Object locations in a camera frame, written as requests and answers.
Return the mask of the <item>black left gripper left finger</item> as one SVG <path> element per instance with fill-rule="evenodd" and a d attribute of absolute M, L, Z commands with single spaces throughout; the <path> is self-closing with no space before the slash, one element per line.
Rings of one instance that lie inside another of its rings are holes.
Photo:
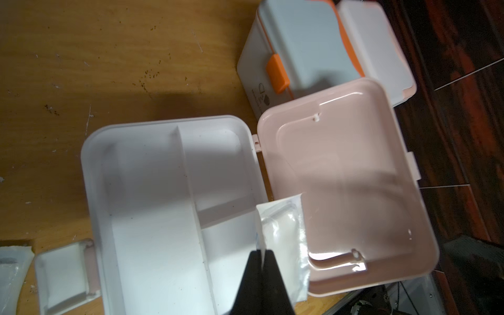
<path fill-rule="evenodd" d="M 260 314 L 262 303 L 261 251 L 249 254 L 230 314 Z"/>

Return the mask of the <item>white orange handled box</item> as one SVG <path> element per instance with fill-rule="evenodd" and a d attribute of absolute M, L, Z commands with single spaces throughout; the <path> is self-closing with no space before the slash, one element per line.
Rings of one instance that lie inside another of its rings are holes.
<path fill-rule="evenodd" d="M 364 76 L 333 1 L 261 1 L 237 72 L 256 117 Z"/>

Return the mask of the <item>gauze clear packet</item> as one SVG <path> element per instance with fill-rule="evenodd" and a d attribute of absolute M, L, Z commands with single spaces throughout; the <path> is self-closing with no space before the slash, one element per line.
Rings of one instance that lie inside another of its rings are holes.
<path fill-rule="evenodd" d="M 97 253 L 85 239 L 35 257 L 41 314 L 65 314 L 101 296 Z"/>
<path fill-rule="evenodd" d="M 307 300 L 311 274 L 302 195 L 256 206 L 257 248 L 273 251 L 290 303 Z"/>

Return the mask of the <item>white pink first aid box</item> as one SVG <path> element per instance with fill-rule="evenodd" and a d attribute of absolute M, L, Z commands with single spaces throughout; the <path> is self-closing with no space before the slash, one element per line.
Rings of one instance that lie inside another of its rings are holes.
<path fill-rule="evenodd" d="M 413 97 L 416 81 L 382 6 L 341 1 L 336 9 L 364 76 L 383 86 L 392 107 Z"/>

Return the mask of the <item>pink medicine chest box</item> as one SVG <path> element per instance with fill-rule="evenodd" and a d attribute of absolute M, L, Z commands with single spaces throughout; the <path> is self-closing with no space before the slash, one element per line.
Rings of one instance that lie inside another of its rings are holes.
<path fill-rule="evenodd" d="M 361 78 L 268 109 L 109 125 L 81 165 L 106 314 L 224 314 L 268 202 L 301 196 L 308 294 L 429 274 L 439 249 L 382 86 Z"/>

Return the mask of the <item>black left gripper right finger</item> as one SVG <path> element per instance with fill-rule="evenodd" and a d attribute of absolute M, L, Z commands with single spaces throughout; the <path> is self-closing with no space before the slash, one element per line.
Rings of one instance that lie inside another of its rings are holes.
<path fill-rule="evenodd" d="M 265 251 L 261 276 L 261 314 L 294 315 L 294 308 L 290 302 L 277 260 L 272 250 L 268 249 Z"/>

